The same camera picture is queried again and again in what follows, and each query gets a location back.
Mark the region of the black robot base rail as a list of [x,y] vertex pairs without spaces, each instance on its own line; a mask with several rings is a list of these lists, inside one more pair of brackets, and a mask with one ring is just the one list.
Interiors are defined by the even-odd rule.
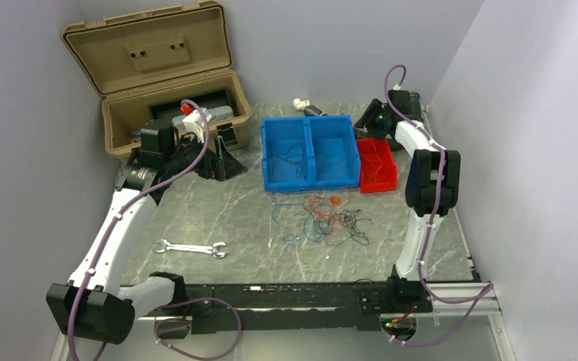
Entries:
[[410,296],[393,281],[187,284],[190,307],[149,312],[144,320],[185,318],[194,335],[235,331],[352,328],[378,331],[381,322],[432,314],[430,296]]

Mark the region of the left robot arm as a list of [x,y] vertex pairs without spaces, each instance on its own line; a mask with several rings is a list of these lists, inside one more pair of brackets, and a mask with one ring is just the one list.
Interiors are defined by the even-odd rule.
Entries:
[[87,255],[65,283],[51,284],[47,291],[47,305],[68,342],[120,344],[140,317],[158,309],[175,316],[192,304],[181,275],[153,272],[129,287],[121,278],[143,228],[174,181],[190,172],[219,180],[230,178],[232,168],[242,173],[223,140],[216,138],[211,150],[207,137],[205,127],[199,134],[181,134],[162,120],[141,130],[141,143],[116,177],[110,208]]

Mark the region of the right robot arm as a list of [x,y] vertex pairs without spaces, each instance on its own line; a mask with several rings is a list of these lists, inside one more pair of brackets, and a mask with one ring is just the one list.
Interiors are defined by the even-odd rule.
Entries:
[[392,144],[410,156],[405,186],[409,224],[403,251],[387,280],[385,304],[402,312],[425,300],[421,270],[435,234],[458,200],[461,156],[439,145],[424,127],[418,93],[390,89],[386,102],[373,99],[355,123],[360,154],[360,190],[395,190],[397,167]]

